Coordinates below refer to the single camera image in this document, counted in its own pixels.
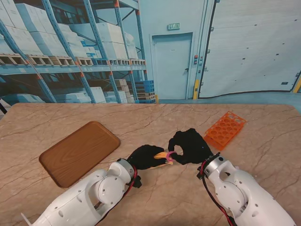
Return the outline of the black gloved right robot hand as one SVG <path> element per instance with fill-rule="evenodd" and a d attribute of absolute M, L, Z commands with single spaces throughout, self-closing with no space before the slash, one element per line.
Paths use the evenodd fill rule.
<path fill-rule="evenodd" d="M 200 164 L 210 156 L 213 156 L 206 141 L 194 128 L 190 128 L 187 131 L 177 131 L 169 140 L 168 150 L 173 152 L 176 145 L 183 150 L 182 155 L 171 153 L 170 156 L 182 165 L 188 163 Z"/>

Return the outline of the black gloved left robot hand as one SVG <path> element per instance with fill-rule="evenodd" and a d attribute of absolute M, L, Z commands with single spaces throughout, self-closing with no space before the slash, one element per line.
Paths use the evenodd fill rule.
<path fill-rule="evenodd" d="M 166 158 L 155 159 L 155 155 L 164 152 L 162 147 L 154 145 L 143 145 L 138 147 L 127 158 L 127 162 L 137 170 L 146 170 L 166 163 Z"/>

